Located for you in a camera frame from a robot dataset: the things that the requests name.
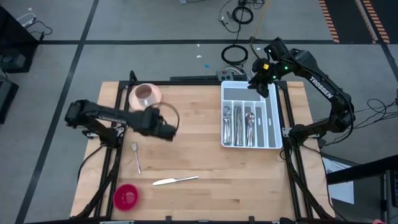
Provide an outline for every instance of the spoon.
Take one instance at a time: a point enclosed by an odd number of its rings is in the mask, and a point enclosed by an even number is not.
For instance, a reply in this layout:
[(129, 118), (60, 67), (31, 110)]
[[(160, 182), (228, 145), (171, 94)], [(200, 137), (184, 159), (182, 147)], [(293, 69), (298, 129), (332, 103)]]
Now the spoon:
[(253, 124), (256, 120), (256, 117), (253, 113), (246, 114), (246, 122), (248, 124), (248, 135), (246, 138), (246, 145), (249, 147), (253, 147)]

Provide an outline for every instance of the black metal frame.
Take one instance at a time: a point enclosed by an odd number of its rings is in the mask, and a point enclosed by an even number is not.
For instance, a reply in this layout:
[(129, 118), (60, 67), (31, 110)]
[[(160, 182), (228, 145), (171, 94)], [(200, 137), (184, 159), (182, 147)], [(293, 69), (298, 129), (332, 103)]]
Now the black metal frame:
[[(130, 72), (130, 80), (129, 81), (120, 81), (118, 85), (118, 92), (116, 95), (116, 102), (115, 102), (115, 108), (120, 108), (121, 106), (121, 100), (122, 100), (122, 95), (123, 91), (127, 89), (127, 95), (130, 93), (132, 90), (132, 87), (134, 85), (140, 85), (143, 83), (151, 83), (154, 85), (221, 85), (221, 81), (199, 81), (199, 80), (187, 80), (187, 81), (157, 81), (157, 82), (139, 82), (137, 81), (137, 78), (134, 74), (134, 72)], [(287, 88), (287, 83), (285, 81), (281, 81), (275, 84), (275, 89), (276, 89), (276, 94), (277, 94), (277, 102), (278, 102), (278, 110), (279, 110), (279, 115), (280, 115), (280, 126), (281, 126), (281, 131), (282, 128), (285, 127), (284, 123), (284, 115), (282, 112), (282, 107), (281, 107), (281, 102), (280, 102), (280, 95), (279, 95), (279, 88), (283, 91), (284, 98), (285, 98), (285, 104), (287, 108), (287, 115), (289, 119), (289, 125), (290, 127), (294, 126), (294, 118), (293, 118), (293, 111), (292, 111), (292, 106), (290, 104), (290, 97), (289, 97), (289, 92)], [(129, 108), (129, 103), (128, 103), (128, 98), (126, 97), (125, 102), (124, 102), (124, 110), (128, 110)], [(124, 142), (124, 136), (121, 136), (121, 142)], [(305, 186), (307, 186), (306, 180), (305, 180), (305, 173), (304, 173), (304, 168), (303, 168), (303, 162), (302, 162), (302, 157), (301, 153), (299, 150), (292, 150), (290, 144), (286, 141), (286, 139), (283, 140), (283, 145), (284, 145), (284, 152), (285, 152), (285, 157), (288, 158), (290, 157), (290, 152), (294, 151), (295, 157), (296, 157), (296, 163), (297, 163), (297, 170), (299, 173), (300, 178), (303, 180), (303, 183)], [(112, 210), (113, 210), (113, 203), (112, 203), (112, 197), (113, 193), (116, 190), (116, 184), (118, 181), (118, 174), (119, 174), (119, 164), (120, 164), (120, 158), (121, 158), (121, 153), (122, 153), (123, 145), (119, 148), (116, 149), (116, 155), (115, 155), (115, 162), (117, 164), (116, 166), (116, 173), (111, 181), (111, 188), (109, 192), (109, 199), (108, 199), (108, 205), (106, 208), (106, 215), (104, 217), (100, 216), (100, 211), (101, 211), (101, 206), (102, 206), (102, 198), (99, 200), (97, 203), (95, 210), (94, 210), (94, 217), (92, 218), (72, 218), (69, 220), (56, 220), (56, 221), (49, 221), (49, 222), (40, 222), (40, 223), (46, 223), (46, 224), (59, 224), (59, 223), (99, 223), (103, 221), (110, 221), (112, 217)], [(106, 150), (106, 155), (104, 158), (104, 164), (103, 164), (103, 171), (101, 174), (101, 179), (100, 179), (100, 186), (104, 183), (105, 178), (108, 175), (108, 169), (109, 169), (109, 164), (111, 162), (111, 155), (112, 155), (112, 149), (107, 149)], [(292, 176), (288, 172), (289, 175), (289, 183), (290, 183), (290, 191), (292, 194), (292, 203), (293, 203), (293, 208), (294, 208), (294, 213), (295, 213), (295, 219), (300, 220), (303, 219), (301, 216), (301, 210), (300, 210), (300, 204), (299, 204), (299, 197), (297, 195), (297, 188), (296, 188), (296, 183), (293, 180)], [(312, 213), (312, 207), (308, 200), (304, 197), (305, 200), (305, 209), (307, 212), (307, 218), (308, 222), (323, 222), (322, 220), (314, 220), (313, 219), (313, 213)], [(164, 221), (162, 220), (135, 220), (134, 223), (145, 223), (145, 224), (171, 224), (173, 223), (179, 223), (179, 224), (192, 224), (192, 223), (198, 223), (199, 221), (172, 221), (172, 217), (167, 216)], [(207, 221), (208, 223), (214, 223), (214, 224), (224, 224), (224, 223), (232, 223), (232, 224), (246, 224), (247, 221)], [(255, 223), (260, 223), (260, 224), (273, 224), (273, 221), (255, 221), (254, 217), (248, 217), (248, 222), (250, 224), (255, 224)]]

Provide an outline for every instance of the silverware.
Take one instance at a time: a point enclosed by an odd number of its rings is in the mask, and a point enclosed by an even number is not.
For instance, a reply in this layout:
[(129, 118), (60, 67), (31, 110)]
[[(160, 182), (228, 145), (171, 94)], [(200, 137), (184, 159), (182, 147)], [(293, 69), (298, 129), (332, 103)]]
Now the silverware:
[(188, 178), (184, 178), (184, 179), (170, 178), (170, 179), (158, 180), (158, 181), (154, 182), (152, 185), (171, 184), (171, 183), (180, 182), (183, 180), (193, 180), (193, 179), (197, 179), (197, 178), (199, 178), (199, 177), (194, 176), (194, 177), (188, 177)]
[(243, 121), (242, 121), (242, 107), (234, 107), (235, 120), (235, 146), (243, 146)]
[(253, 124), (255, 122), (255, 116), (253, 113), (247, 113), (246, 122), (248, 124), (248, 131), (246, 136), (246, 145), (249, 147), (253, 147), (254, 144), (254, 135), (253, 135)]
[(224, 144), (231, 144), (231, 107), (224, 106)]
[(141, 173), (141, 168), (139, 167), (139, 160), (138, 160), (138, 154), (137, 154), (137, 143), (133, 142), (131, 144), (131, 148), (134, 151), (134, 153), (136, 154), (136, 164), (137, 164), (137, 169), (138, 169), (138, 173)]

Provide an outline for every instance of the gray floor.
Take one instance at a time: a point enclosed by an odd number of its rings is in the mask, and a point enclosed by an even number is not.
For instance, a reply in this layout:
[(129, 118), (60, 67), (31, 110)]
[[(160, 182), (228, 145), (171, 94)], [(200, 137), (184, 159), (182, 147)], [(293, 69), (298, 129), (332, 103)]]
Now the gray floor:
[[(172, 40), (235, 39), (218, 22), (220, 7), (226, 1), (207, 0), (181, 5), (178, 0), (99, 0), (88, 40)], [(32, 12), (52, 27), (46, 40), (79, 40), (93, 0), (3, 0), (14, 16)], [(236, 4), (226, 9), (232, 11)], [(242, 26), (240, 39), (248, 39), (256, 30), (261, 10), (254, 10), (254, 22)], [(236, 29), (233, 22), (230, 29)], [(32, 27), (30, 30), (42, 30)], [(281, 36), (295, 40), (331, 40), (318, 1), (271, 1), (262, 20), (258, 38)], [(226, 45), (85, 45), (79, 59), (66, 102), (79, 99), (96, 101), (102, 82), (128, 79), (134, 70), (139, 80), (168, 80), (171, 76), (214, 75), (226, 64), (220, 54)], [(343, 87), (353, 99), (356, 110), (366, 101), (378, 98), (390, 103), (396, 97), (397, 80), (379, 45), (291, 45), (307, 49), (317, 58), (322, 70)], [(398, 58), (398, 46), (389, 46)], [(29, 73), (10, 74), (20, 88), (7, 121), (0, 126), (1, 223), (14, 223), (30, 177), (42, 148), (63, 84), (76, 52), (76, 45), (41, 45)], [(241, 52), (229, 52), (230, 59)], [(245, 65), (249, 71), (252, 53)], [(286, 80), (302, 80), (289, 75)], [(328, 116), (329, 103), (306, 84), (314, 119)], [(358, 113), (362, 121), (368, 111)], [(381, 121), (355, 131), (341, 144), (324, 148), (325, 152), (358, 163), (396, 154), (398, 120)], [(329, 134), (332, 140), (338, 135)], [(76, 173), (83, 160), (87, 140), (79, 131), (57, 125), (25, 222), (68, 218), (76, 190)], [(357, 220), (379, 215), (378, 179), (355, 182), (356, 205), (335, 202), (336, 209)]]

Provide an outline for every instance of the white paper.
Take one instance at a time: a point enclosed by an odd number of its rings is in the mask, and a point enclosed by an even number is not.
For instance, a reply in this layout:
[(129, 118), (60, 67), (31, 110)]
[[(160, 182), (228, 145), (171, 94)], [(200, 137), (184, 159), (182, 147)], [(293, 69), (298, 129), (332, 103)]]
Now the white paper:
[[(322, 157), (325, 163), (326, 172), (335, 172), (345, 168), (350, 168), (351, 166), (336, 162), (327, 158)], [(345, 182), (340, 184), (329, 185), (330, 197), (342, 202), (354, 204), (354, 182)]]

